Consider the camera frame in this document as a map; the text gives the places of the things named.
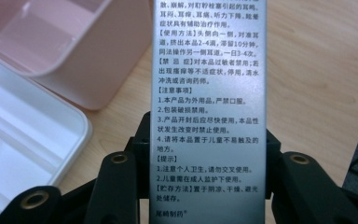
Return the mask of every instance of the pink plastic container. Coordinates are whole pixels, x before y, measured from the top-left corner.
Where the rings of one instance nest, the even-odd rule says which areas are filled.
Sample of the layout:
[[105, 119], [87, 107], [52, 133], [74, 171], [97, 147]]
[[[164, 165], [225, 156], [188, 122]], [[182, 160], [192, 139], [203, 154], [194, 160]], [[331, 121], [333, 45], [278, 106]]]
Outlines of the pink plastic container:
[[147, 0], [0, 0], [0, 63], [100, 109], [150, 44], [151, 27]]

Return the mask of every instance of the bolt hole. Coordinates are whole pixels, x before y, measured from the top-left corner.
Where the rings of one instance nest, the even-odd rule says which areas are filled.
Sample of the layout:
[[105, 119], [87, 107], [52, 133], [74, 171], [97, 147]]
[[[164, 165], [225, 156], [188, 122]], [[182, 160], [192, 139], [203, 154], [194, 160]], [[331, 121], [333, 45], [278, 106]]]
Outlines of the bolt hole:
[[143, 138], [143, 139], [142, 139], [142, 142], [143, 142], [143, 143], [149, 143], [149, 142], [150, 142], [150, 138]]
[[38, 190], [23, 198], [21, 201], [21, 207], [27, 210], [33, 209], [45, 203], [47, 200], [48, 193], [44, 190]]
[[112, 157], [112, 162], [113, 163], [123, 163], [123, 162], [126, 162], [129, 158], [126, 156], [126, 155], [116, 155], [116, 156], [113, 156]]
[[292, 155], [290, 159], [298, 164], [307, 165], [310, 163], [307, 157], [301, 155]]

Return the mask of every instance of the table surface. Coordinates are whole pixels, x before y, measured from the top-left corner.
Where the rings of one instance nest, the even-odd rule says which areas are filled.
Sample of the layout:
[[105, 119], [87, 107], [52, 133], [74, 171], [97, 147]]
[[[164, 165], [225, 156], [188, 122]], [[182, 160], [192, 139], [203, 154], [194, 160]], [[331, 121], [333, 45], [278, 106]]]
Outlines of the table surface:
[[[111, 103], [83, 110], [93, 136], [59, 185], [66, 193], [95, 178], [150, 110], [151, 47]], [[341, 186], [358, 141], [358, 1], [268, 1], [268, 129], [282, 151], [316, 159]], [[148, 200], [141, 201], [148, 223]], [[266, 201], [266, 223], [275, 223]]]

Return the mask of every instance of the black metal clamp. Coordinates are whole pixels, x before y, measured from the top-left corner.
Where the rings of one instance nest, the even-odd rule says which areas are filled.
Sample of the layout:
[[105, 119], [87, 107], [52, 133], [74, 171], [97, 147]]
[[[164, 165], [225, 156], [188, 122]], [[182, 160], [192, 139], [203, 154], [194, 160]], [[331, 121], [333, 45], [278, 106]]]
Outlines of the black metal clamp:
[[[149, 197], [149, 129], [146, 113], [124, 151], [103, 159], [98, 177], [61, 195], [55, 187], [28, 189], [0, 215], [3, 223], [138, 224], [139, 199]], [[278, 224], [358, 224], [358, 204], [336, 186], [313, 158], [281, 153], [267, 135], [267, 191]]]

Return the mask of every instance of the plastic box compartment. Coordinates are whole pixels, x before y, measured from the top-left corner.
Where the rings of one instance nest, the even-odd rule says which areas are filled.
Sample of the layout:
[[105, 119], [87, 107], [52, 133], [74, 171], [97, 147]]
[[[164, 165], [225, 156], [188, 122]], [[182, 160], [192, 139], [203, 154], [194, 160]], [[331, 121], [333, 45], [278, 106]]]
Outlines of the plastic box compartment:
[[88, 109], [110, 102], [151, 32], [147, 0], [0, 0], [0, 63]]
[[0, 212], [26, 189], [57, 185], [90, 136], [81, 111], [0, 65]]

